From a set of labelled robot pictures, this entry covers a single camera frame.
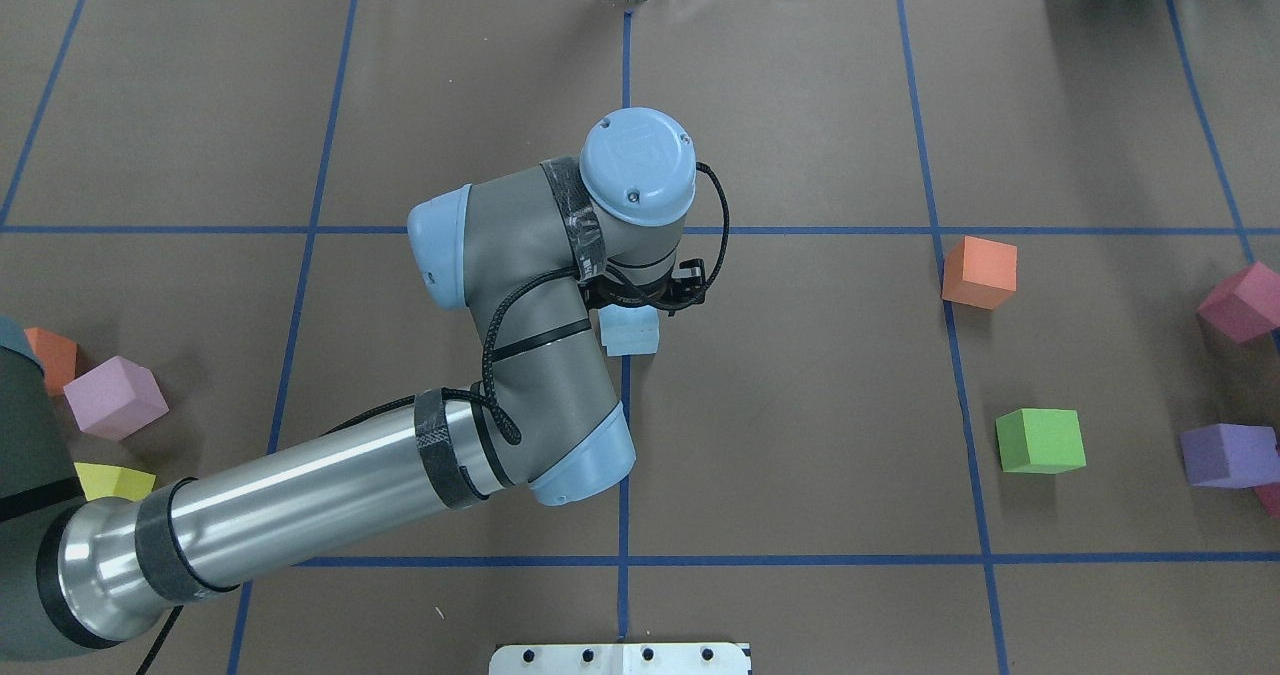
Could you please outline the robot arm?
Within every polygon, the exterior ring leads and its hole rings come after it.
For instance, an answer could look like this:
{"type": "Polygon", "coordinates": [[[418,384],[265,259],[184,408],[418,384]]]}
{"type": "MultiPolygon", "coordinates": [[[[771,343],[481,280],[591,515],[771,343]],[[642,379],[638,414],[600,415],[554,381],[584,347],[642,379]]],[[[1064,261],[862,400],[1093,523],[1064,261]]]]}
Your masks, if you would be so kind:
{"type": "Polygon", "coordinates": [[[636,453],[589,313],[703,301],[717,269],[675,252],[708,173],[672,117],[623,108],[576,156],[415,206],[415,261],[439,307],[470,311],[477,383],[138,502],[86,498],[44,364],[4,318],[3,660],[113,648],[165,612],[507,488],[561,506],[620,483],[636,453]]]}

